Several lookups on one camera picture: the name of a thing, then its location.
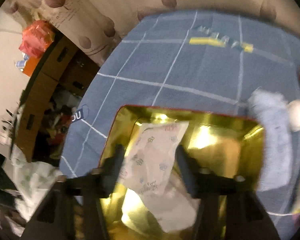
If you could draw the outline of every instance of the white grid line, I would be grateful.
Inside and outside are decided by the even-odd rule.
[[[121,42],[123,43],[182,43],[183,40],[182,39],[166,39],[166,40],[122,40]],[[258,56],[261,56],[261,57],[264,57],[264,58],[267,58],[271,61],[274,61],[274,62],[278,62],[280,64],[285,64],[285,65],[291,65],[292,62],[290,62],[289,60],[286,60],[282,57],[279,57],[277,55],[274,55],[272,53],[269,53],[269,52],[266,52],[266,51],[263,51],[261,49],[257,49],[257,48],[253,48],[253,52],[254,54],[257,54]]]
[[[91,124],[89,124],[86,120],[81,119],[82,122],[84,122],[85,124],[87,124],[90,128],[92,128],[96,133],[98,133],[99,135],[101,135],[103,138],[108,138],[106,135],[104,135],[102,132],[98,131],[96,128],[94,128]]]
[[[208,11],[208,12],[199,12],[198,15],[197,15],[197,19],[207,19],[212,13],[216,13],[215,10],[211,10],[211,11]],[[228,14],[217,14],[218,16],[227,16],[227,19],[226,21],[236,21],[236,19],[232,16],[232,15],[228,15]],[[172,20],[190,20],[190,19],[193,19],[193,16],[189,16],[189,15],[181,15],[181,16],[163,16],[161,18],[162,20],[168,20],[168,21],[172,21]]]
[[[299,132],[299,135],[298,135],[298,150],[297,150],[297,159],[296,159],[296,163],[294,165],[294,167],[292,168],[293,171],[295,170],[299,170],[299,167],[300,167],[300,132]],[[294,188],[295,185],[296,185],[296,182],[297,182],[297,179],[298,179],[298,173],[296,174],[296,176],[294,177],[294,179],[292,180],[291,179],[291,188]],[[291,196],[287,196],[286,195],[286,198],[284,200],[284,202],[282,203],[282,206],[279,210],[279,213],[283,213],[284,210],[287,208],[288,206],[288,202],[290,200]],[[276,226],[278,221],[280,220],[280,217],[277,217],[274,221],[274,225]]]
[[[192,27],[193,27],[193,25],[194,25],[194,23],[195,23],[195,20],[196,20],[196,18],[197,18],[197,14],[198,14],[198,10],[195,11],[193,23],[192,23],[192,25],[191,25],[191,27],[190,27],[190,30],[192,29]],[[182,48],[183,48],[183,45],[185,44],[186,39],[188,38],[188,35],[189,35],[189,31],[190,31],[190,30],[187,31],[187,35],[186,35],[186,37],[184,38],[183,43],[181,44],[180,49],[179,49],[179,51],[178,51],[176,57],[174,58],[174,60],[173,60],[173,62],[172,62],[172,64],[171,64],[171,67],[170,67],[169,70],[168,70],[168,73],[167,73],[167,75],[166,75],[166,77],[165,77],[165,79],[164,79],[164,81],[163,81],[162,86],[160,87],[158,93],[156,94],[156,96],[155,96],[155,98],[154,98],[154,100],[153,100],[153,102],[152,102],[152,106],[154,106],[155,101],[157,100],[157,98],[158,98],[158,96],[159,96],[159,94],[160,94],[160,92],[161,92],[161,90],[162,90],[164,84],[166,83],[166,81],[167,81],[167,79],[168,79],[168,76],[169,76],[169,74],[170,74],[170,72],[171,72],[171,70],[172,70],[172,68],[173,68],[173,66],[174,66],[174,64],[175,64],[175,62],[176,62],[176,60],[177,60],[177,58],[178,58],[178,56],[179,56],[181,50],[182,50]]]
[[[75,174],[75,172],[74,172],[73,169],[71,168],[71,166],[70,166],[69,162],[67,161],[67,159],[66,159],[63,155],[61,155],[61,158],[65,161],[65,163],[67,164],[67,166],[68,166],[69,170],[71,171],[71,173],[72,173],[75,177],[77,177],[77,175]]]
[[[239,32],[240,32],[240,43],[242,43],[242,22],[241,22],[241,18],[240,15],[238,15],[238,24],[239,24]],[[242,80],[243,80],[243,54],[244,51],[242,50],[240,52],[240,63],[239,63],[239,76],[238,76],[238,87],[237,87],[237,102],[240,101],[241,98],[241,93],[242,93]],[[237,115],[239,111],[239,105],[237,104],[235,106],[235,114]]]
[[[278,213],[273,213],[273,212],[268,212],[267,213],[271,216],[277,216],[277,217],[286,217],[286,216],[292,216],[293,213],[288,213],[288,214],[278,214]]]
[[[138,43],[140,41],[122,40],[122,43]],[[182,43],[183,39],[143,40],[141,43]]]
[[[97,73],[97,75],[100,75],[100,76],[103,76],[103,77],[115,78],[115,76],[113,76],[113,75],[106,75],[106,74],[102,74],[102,73]],[[117,79],[124,80],[124,81],[129,81],[129,82],[134,82],[134,83],[139,83],[139,84],[150,85],[150,86],[157,86],[157,87],[162,86],[162,83],[139,80],[139,79],[125,78],[125,77],[117,77]]]
[[[281,57],[279,57],[277,55],[274,55],[274,54],[272,54],[270,52],[263,51],[261,49],[253,48],[253,52],[252,53],[255,53],[255,54],[259,55],[259,56],[265,57],[265,58],[267,58],[269,60],[272,60],[274,62],[278,62],[278,63],[282,63],[282,64],[287,64],[287,65],[291,64],[290,61],[288,61],[288,60],[286,60],[284,58],[281,58]]]
[[[283,43],[283,46],[289,56],[289,58],[292,60],[292,55],[291,55],[291,49],[290,49],[290,46],[288,45],[287,41],[286,41],[286,38],[285,36],[283,35],[283,31],[282,30],[279,30],[280,32],[280,35],[281,35],[281,39],[282,39],[282,43]]]
[[[101,74],[101,73],[97,73],[97,75],[100,75],[100,76],[103,76],[103,77],[109,77],[109,78],[115,78],[116,77],[116,76],[113,76],[113,75],[106,75],[106,74]],[[150,85],[150,86],[157,86],[157,87],[161,87],[163,85],[163,83],[150,82],[150,81],[144,81],[144,80],[138,80],[138,79],[132,79],[132,78],[117,77],[117,79],[128,81],[128,82],[133,82],[133,83]],[[209,93],[209,92],[200,91],[200,90],[197,90],[197,89],[194,89],[194,88],[181,87],[181,86],[175,86],[175,85],[169,85],[169,84],[164,84],[163,87],[168,88],[168,89],[188,92],[188,93],[192,93],[192,94],[207,97],[207,98],[212,98],[212,99],[215,99],[215,100],[218,100],[218,101],[221,101],[221,102],[225,102],[225,103],[228,103],[228,104],[231,104],[231,105],[236,105],[237,104],[238,106],[242,106],[242,107],[245,107],[247,105],[246,103],[237,102],[237,100],[234,100],[234,99],[231,99],[231,98],[226,98],[226,97],[219,96],[219,95],[216,95],[216,94],[212,94],[212,93]]]
[[[160,17],[160,15],[157,17],[157,20],[155,21],[154,25],[153,25],[149,30],[152,30],[154,27],[156,27],[156,25],[158,24],[159,17]],[[100,106],[100,108],[99,108],[99,110],[98,110],[98,112],[97,112],[97,115],[96,115],[96,117],[94,118],[94,120],[93,120],[93,122],[92,122],[91,127],[94,125],[94,123],[95,123],[97,117],[99,116],[100,111],[101,111],[101,109],[102,109],[102,107],[103,107],[103,105],[104,105],[104,103],[105,103],[105,101],[106,101],[106,99],[107,99],[107,97],[108,97],[108,95],[109,95],[109,93],[110,93],[110,91],[111,91],[111,89],[112,89],[112,87],[113,87],[113,85],[114,85],[114,83],[115,83],[115,81],[116,81],[118,75],[120,74],[120,72],[122,71],[122,69],[124,68],[124,66],[127,64],[127,62],[129,61],[129,59],[131,58],[131,56],[134,54],[134,52],[137,50],[137,48],[140,46],[141,41],[144,40],[144,38],[145,38],[145,36],[146,36],[146,33],[147,33],[147,31],[145,31],[145,33],[143,34],[143,37],[142,37],[142,39],[140,40],[140,42],[136,45],[136,47],[134,48],[134,50],[130,53],[129,57],[126,59],[126,61],[124,62],[124,64],[123,64],[122,67],[120,68],[120,70],[118,71],[117,76],[114,78],[114,80],[113,80],[113,82],[112,82],[112,85],[111,85],[111,87],[109,88],[109,91],[108,91],[108,93],[106,94],[106,96],[105,96],[105,98],[104,98],[104,100],[103,100],[103,102],[102,102],[102,104],[101,104],[101,106]],[[77,168],[78,168],[79,162],[80,162],[80,160],[81,160],[81,157],[82,157],[82,154],[83,154],[83,151],[84,151],[84,145],[85,145],[85,143],[88,141],[90,132],[91,132],[91,130],[92,130],[91,127],[89,128],[88,133],[87,133],[87,135],[86,135],[86,138],[84,139],[84,141],[83,141],[83,143],[82,143],[81,152],[80,152],[79,158],[78,158],[78,160],[77,160],[77,163],[76,163],[76,165],[75,165],[75,167],[74,167],[74,172],[76,172],[76,170],[77,170]]]
[[[219,95],[215,95],[209,92],[204,92],[204,91],[200,91],[194,88],[187,88],[187,87],[180,87],[180,86],[174,86],[174,85],[169,85],[169,84],[164,84],[163,85],[166,88],[170,88],[170,89],[174,89],[174,90],[178,90],[178,91],[184,91],[184,92],[189,92],[195,95],[199,95],[199,96],[204,96],[207,98],[212,98],[221,102],[226,102],[229,103],[231,105],[235,105],[237,103],[236,100],[230,99],[230,98],[225,98],[223,96],[219,96]]]

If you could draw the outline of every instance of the cluttered shelf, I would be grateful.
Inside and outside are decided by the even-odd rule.
[[[33,155],[41,158],[40,154],[35,154],[35,146],[40,134],[45,134],[47,138],[39,141],[45,143],[48,138],[57,137],[58,145],[62,145],[70,125],[71,108],[78,104],[99,70],[99,66],[63,33],[52,29],[55,33],[53,42],[42,56],[35,59],[34,62],[37,64],[26,72],[30,79],[21,94],[11,130],[10,156],[16,145],[29,162]],[[64,102],[56,103],[53,97],[58,93],[66,93],[66,96],[72,97],[72,101],[76,103],[70,106],[64,105]],[[64,124],[59,127],[59,131],[55,131],[60,122]],[[56,142],[51,143],[48,144],[50,146],[56,144]]]

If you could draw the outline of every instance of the blue towel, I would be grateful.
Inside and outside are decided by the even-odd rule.
[[[287,185],[292,174],[289,113],[282,94],[255,90],[248,99],[249,115],[266,130],[259,191]]]

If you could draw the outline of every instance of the yellow tape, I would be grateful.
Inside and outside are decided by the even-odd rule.
[[[220,41],[218,39],[214,39],[211,37],[194,37],[191,38],[189,41],[189,44],[201,44],[201,45],[211,45],[215,47],[225,47],[225,43],[223,41]]]
[[[226,47],[226,43],[222,40],[218,40],[212,37],[192,37],[190,38],[189,44],[193,45],[211,45],[215,47]],[[252,53],[253,52],[253,44],[243,42],[241,44],[244,52]]]

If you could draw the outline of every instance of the white wall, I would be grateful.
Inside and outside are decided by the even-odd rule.
[[[15,67],[15,62],[22,60],[18,49],[22,41],[21,32],[21,25],[0,11],[0,130],[1,119],[9,117],[5,109],[13,112],[29,80]],[[8,152],[9,147],[0,144],[0,153],[7,156]]]

